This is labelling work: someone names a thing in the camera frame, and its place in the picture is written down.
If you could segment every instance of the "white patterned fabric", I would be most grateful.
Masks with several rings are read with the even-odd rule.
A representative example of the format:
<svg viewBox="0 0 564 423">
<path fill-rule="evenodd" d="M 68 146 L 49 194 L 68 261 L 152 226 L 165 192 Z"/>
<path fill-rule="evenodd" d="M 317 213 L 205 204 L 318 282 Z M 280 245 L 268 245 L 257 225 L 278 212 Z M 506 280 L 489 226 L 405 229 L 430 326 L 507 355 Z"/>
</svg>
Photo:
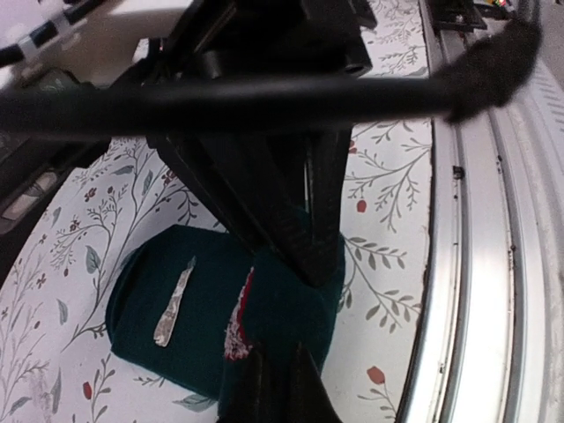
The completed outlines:
<svg viewBox="0 0 564 423">
<path fill-rule="evenodd" d="M 417 0 L 372 5 L 373 73 L 426 76 Z M 345 423 L 395 418 L 427 265 L 431 142 L 429 121 L 377 122 L 352 137 L 347 276 L 323 372 Z M 113 356 L 103 324 L 127 255 L 176 223 L 217 227 L 142 140 L 116 139 L 71 175 L 0 292 L 0 423 L 215 421 L 213 402 Z"/>
</svg>

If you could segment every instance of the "green cloth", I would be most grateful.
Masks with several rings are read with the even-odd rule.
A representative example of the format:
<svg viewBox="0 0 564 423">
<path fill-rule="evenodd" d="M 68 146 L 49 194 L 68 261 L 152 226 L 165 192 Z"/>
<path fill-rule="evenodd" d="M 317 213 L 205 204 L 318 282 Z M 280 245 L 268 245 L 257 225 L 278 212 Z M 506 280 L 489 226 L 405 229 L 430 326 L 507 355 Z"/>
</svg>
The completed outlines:
<svg viewBox="0 0 564 423">
<path fill-rule="evenodd" d="M 196 267 L 167 347 L 153 332 L 188 261 Z M 283 392 L 290 359 L 301 342 L 322 368 L 333 335 L 345 278 L 344 243 L 338 271 L 322 288 L 312 288 L 268 249 L 254 258 L 228 234 L 172 226 L 141 246 L 116 281 L 106 312 L 112 352 L 203 396 L 219 399 L 225 411 L 245 359 L 226 358 L 226 332 L 245 287 L 238 316 L 249 345 L 260 341 L 274 381 Z M 245 284 L 252 272 L 252 282 Z M 275 401 L 283 406 L 284 395 Z"/>
<path fill-rule="evenodd" d="M 168 346 L 153 332 L 182 271 L 196 256 Z M 118 277 L 106 310 L 112 352 L 184 388 L 218 399 L 229 317 L 252 256 L 228 234 L 172 226 L 142 245 Z"/>
<path fill-rule="evenodd" d="M 268 249 L 260 251 L 253 273 L 243 289 L 238 308 L 238 327 L 246 345 L 260 343 L 271 368 L 276 420 L 283 419 L 290 364 L 301 343 L 309 350 L 321 371 L 335 328 L 338 302 L 345 280 L 345 252 L 340 240 L 338 269 L 331 281 L 320 288 L 305 285 Z M 219 400 L 223 416 L 229 398 L 244 371 L 245 359 L 226 357 Z"/>
</svg>

